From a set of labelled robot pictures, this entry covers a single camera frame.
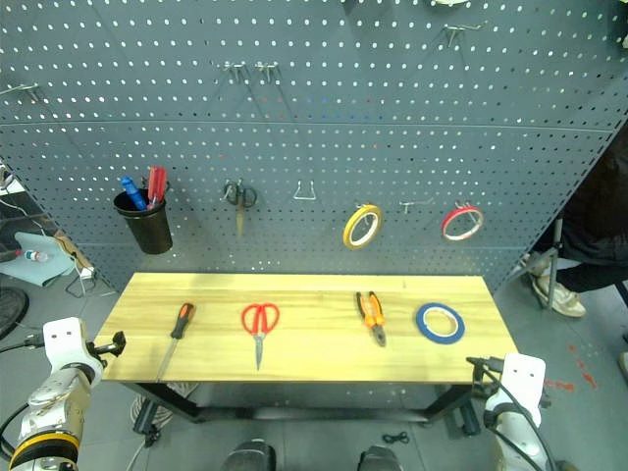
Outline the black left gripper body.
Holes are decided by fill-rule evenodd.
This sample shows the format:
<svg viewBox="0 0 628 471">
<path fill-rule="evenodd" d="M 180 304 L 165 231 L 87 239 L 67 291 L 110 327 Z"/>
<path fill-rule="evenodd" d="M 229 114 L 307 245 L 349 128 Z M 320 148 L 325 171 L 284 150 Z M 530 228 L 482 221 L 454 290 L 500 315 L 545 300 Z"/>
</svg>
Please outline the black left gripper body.
<svg viewBox="0 0 628 471">
<path fill-rule="evenodd" d="M 93 341 L 88 341 L 86 343 L 86 348 L 87 348 L 88 353 L 92 357 L 97 359 L 102 366 L 108 365 L 108 362 L 104 358 L 104 355 L 106 354 L 116 355 L 116 343 L 114 341 L 107 344 L 100 345 L 100 346 L 96 345 Z"/>
</svg>

